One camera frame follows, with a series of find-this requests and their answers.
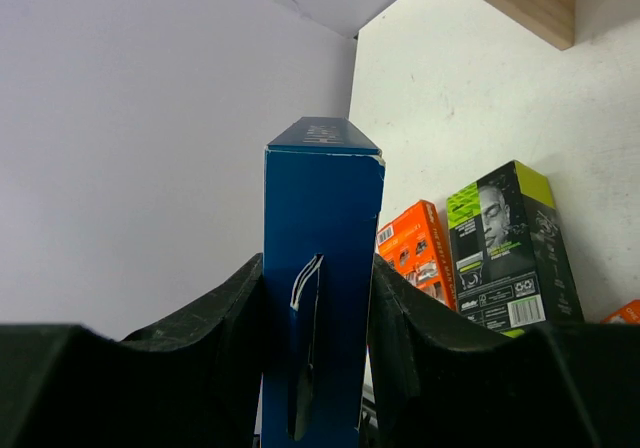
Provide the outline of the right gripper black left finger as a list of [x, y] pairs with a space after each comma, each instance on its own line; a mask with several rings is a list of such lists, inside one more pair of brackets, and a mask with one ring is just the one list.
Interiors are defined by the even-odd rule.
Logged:
[[116, 341], [73, 324], [1, 328], [5, 447], [249, 447], [262, 258]]

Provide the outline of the black green Gillette box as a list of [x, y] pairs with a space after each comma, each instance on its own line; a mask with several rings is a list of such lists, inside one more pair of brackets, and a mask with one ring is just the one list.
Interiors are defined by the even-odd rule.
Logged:
[[548, 179], [513, 160], [448, 197], [457, 312], [516, 337], [583, 310]]

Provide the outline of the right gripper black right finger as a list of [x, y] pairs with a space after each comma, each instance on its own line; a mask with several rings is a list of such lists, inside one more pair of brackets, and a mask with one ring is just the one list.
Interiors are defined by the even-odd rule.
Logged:
[[635, 447], [639, 329], [549, 324], [510, 338], [373, 264], [369, 353], [386, 447]]

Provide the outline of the white Harry's razor blister pack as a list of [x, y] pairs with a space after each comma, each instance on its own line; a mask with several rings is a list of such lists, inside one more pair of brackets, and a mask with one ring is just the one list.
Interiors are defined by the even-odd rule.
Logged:
[[265, 150], [266, 447], [359, 443], [381, 150], [344, 118], [303, 117]]

